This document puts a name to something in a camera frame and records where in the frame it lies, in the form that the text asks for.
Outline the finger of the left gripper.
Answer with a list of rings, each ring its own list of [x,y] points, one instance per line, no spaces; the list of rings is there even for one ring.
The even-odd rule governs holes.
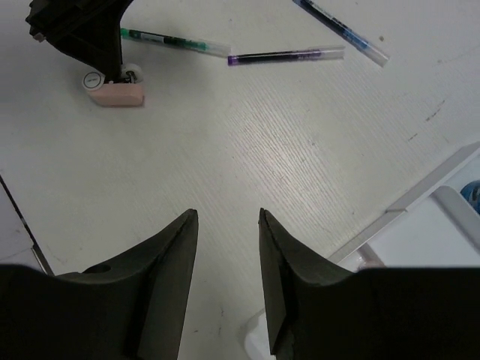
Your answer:
[[[122,78],[120,22],[132,0],[34,0],[25,21],[36,41],[103,74]]]

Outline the green gel pen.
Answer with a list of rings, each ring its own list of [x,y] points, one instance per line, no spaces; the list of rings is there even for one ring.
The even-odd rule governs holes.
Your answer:
[[[231,53],[230,46],[206,40],[192,40],[183,37],[155,34],[147,31],[140,31],[128,28],[121,28],[120,35],[121,38],[124,40],[155,44],[158,46],[172,47],[182,50],[189,50],[221,58],[227,58]]]

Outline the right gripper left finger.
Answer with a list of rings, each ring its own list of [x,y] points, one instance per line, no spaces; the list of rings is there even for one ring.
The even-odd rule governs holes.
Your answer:
[[[3,359],[176,359],[197,252],[189,209],[83,272],[1,267]]]

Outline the white divided organizer tray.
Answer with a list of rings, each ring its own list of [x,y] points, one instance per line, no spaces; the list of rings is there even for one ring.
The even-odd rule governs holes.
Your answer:
[[[390,205],[370,226],[326,258],[350,272],[369,268],[476,268],[479,214],[461,189],[479,180],[479,144],[456,151]],[[266,309],[247,324],[250,359],[277,359],[269,348]]]

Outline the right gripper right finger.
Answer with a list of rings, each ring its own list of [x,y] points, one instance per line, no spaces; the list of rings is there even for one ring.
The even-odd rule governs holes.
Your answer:
[[[477,359],[477,268],[351,272],[294,238],[265,209],[259,255],[276,359]]]

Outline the blue gel pen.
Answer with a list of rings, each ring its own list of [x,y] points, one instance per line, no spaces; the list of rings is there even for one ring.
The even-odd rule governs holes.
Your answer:
[[[316,18],[323,25],[327,26],[333,32],[341,36],[345,41],[354,46],[360,53],[363,53],[380,67],[384,67],[389,61],[389,56],[378,46],[371,43],[365,37],[352,30],[349,26],[341,22],[335,16],[322,9],[318,4],[311,0],[295,0],[294,3]]]

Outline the purple gel pen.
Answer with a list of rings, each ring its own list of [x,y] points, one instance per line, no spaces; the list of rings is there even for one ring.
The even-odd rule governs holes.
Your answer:
[[[232,67],[276,62],[341,60],[344,58],[344,52],[345,46],[320,46],[300,50],[248,53],[229,55],[227,64]]]

